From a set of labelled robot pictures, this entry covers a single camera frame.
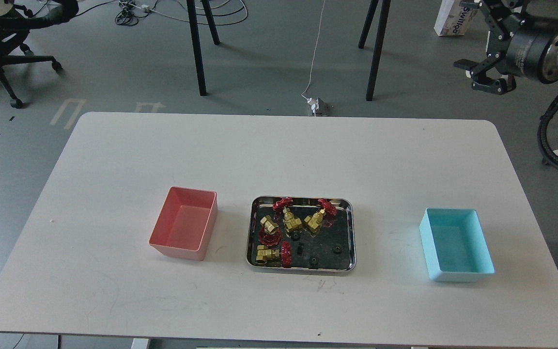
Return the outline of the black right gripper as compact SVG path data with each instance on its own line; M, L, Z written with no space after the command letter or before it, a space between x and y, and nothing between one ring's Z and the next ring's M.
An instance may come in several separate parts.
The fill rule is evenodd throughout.
M453 66L470 71L472 88L502 95L516 88L514 77L504 62L513 34L525 19L524 0L471 0L470 5L478 9L489 28L486 58L482 62L460 59Z

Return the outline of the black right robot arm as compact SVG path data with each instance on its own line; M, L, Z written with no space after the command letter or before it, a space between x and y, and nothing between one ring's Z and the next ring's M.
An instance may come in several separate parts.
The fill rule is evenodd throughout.
M454 62L472 89L503 95L516 88L515 77L558 81L558 18L530 15L524 0L462 0L459 6L479 10L489 28L482 62Z

